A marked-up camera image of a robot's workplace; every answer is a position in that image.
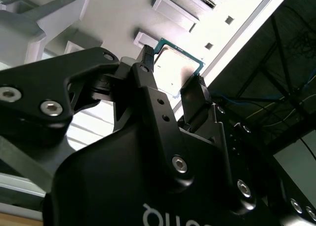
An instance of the white printed logo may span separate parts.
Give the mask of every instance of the white printed logo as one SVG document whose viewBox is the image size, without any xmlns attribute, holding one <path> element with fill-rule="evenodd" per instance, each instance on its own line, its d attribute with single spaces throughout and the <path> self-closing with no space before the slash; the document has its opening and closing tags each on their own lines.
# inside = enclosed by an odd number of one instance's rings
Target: white printed logo
<svg viewBox="0 0 316 226">
<path fill-rule="evenodd" d="M 143 215 L 144 226 L 151 226 L 148 223 L 148 215 L 150 215 L 150 214 L 156 215 L 156 217 L 159 220 L 158 226 L 164 226 L 163 217 L 162 217 L 161 213 L 159 213 L 158 210 L 155 210 L 154 208 L 150 208 L 150 206 L 147 204 L 144 204 L 143 206 L 146 208 L 146 211 L 144 212 L 144 215 Z M 176 216 L 176 225 L 181 226 L 179 216 Z M 170 226 L 170 216 L 168 213 L 165 214 L 165 226 Z M 187 221 L 186 226 L 200 226 L 200 225 L 197 222 L 195 222 L 194 220 L 189 220 L 189 221 Z"/>
</svg>

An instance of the wooden surface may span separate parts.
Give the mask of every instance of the wooden surface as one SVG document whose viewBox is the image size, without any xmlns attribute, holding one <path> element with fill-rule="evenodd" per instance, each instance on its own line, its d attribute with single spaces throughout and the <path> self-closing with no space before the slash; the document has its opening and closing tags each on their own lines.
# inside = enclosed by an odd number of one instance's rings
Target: wooden surface
<svg viewBox="0 0 316 226">
<path fill-rule="evenodd" d="M 42 226 L 43 222 L 0 213 L 0 226 Z"/>
</svg>

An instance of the square hole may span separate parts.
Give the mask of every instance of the square hole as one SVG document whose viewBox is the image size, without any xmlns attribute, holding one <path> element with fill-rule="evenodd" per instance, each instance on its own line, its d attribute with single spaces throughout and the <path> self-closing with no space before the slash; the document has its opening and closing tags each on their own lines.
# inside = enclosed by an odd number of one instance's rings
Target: square hole
<svg viewBox="0 0 316 226">
<path fill-rule="evenodd" d="M 234 19 L 232 17 L 228 16 L 227 19 L 225 20 L 225 22 L 230 25 L 233 20 Z"/>
<path fill-rule="evenodd" d="M 208 50 L 211 50 L 211 48 L 213 47 L 213 44 L 211 43 L 207 43 L 207 45 L 205 45 L 205 48 L 208 49 Z"/>
</svg>

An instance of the metal plate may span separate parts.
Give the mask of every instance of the metal plate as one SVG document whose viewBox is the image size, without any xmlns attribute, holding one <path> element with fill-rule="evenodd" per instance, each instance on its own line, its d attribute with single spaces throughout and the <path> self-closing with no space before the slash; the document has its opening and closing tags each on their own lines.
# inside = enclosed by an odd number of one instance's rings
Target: metal plate
<svg viewBox="0 0 316 226">
<path fill-rule="evenodd" d="M 165 182 L 156 174 L 155 142 L 147 130 L 137 125 L 122 129 L 64 162 L 52 191 L 60 226 L 99 225 L 105 219 L 112 226 L 279 226 L 261 200 L 245 216 L 227 209 L 216 148 L 193 134 L 181 132 L 193 161 L 188 168 L 194 171 L 194 184 L 179 194 L 162 190 Z"/>
<path fill-rule="evenodd" d="M 155 53 L 154 76 L 157 86 L 173 98 L 179 96 L 182 86 L 204 66 L 203 62 L 163 38 Z"/>
</svg>

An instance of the silver screw head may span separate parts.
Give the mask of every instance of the silver screw head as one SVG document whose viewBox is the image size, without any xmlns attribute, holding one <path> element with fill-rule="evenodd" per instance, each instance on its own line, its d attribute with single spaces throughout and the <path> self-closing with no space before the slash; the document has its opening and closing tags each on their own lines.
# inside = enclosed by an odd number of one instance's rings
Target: silver screw head
<svg viewBox="0 0 316 226">
<path fill-rule="evenodd" d="M 225 111 L 224 111 L 220 106 L 217 106 L 217 110 L 218 110 L 221 114 L 225 114 Z"/>
<path fill-rule="evenodd" d="M 140 69 L 142 69 L 144 72 L 149 72 L 148 68 L 143 65 L 140 65 Z"/>
<path fill-rule="evenodd" d="M 22 98 L 21 92 L 13 87 L 4 86 L 0 87 L 0 100 L 13 103 Z"/>
<path fill-rule="evenodd" d="M 242 180 L 237 181 L 237 187 L 240 190 L 241 194 L 243 194 L 243 196 L 245 196 L 247 198 L 251 197 L 250 188 Z"/>
<path fill-rule="evenodd" d="M 296 200 L 291 199 L 291 204 L 293 206 L 293 208 L 296 210 L 297 213 L 302 214 L 303 210 L 301 208 L 301 206 L 296 202 Z"/>
<path fill-rule="evenodd" d="M 104 57 L 105 57 L 106 59 L 108 59 L 108 60 L 110 60 L 110 61 L 113 61 L 113 60 L 114 60 L 114 57 L 111 56 L 111 55 L 108 54 L 108 53 L 103 53 L 103 55 L 104 55 Z"/>
<path fill-rule="evenodd" d="M 315 213 L 312 211 L 312 209 L 310 207 L 306 207 L 307 213 L 310 215 L 310 217 L 316 221 L 316 215 Z"/>
<path fill-rule="evenodd" d="M 172 158 L 172 164 L 179 173 L 185 173 L 188 170 L 187 163 L 179 156 L 174 156 Z"/>
<path fill-rule="evenodd" d="M 250 131 L 250 129 L 248 127 L 246 127 L 246 126 L 242 126 L 242 127 L 247 133 L 251 133 L 251 131 Z"/>
<path fill-rule="evenodd" d="M 63 107 L 59 103 L 49 100 L 42 102 L 40 110 L 49 116 L 59 116 L 63 112 Z"/>
</svg>

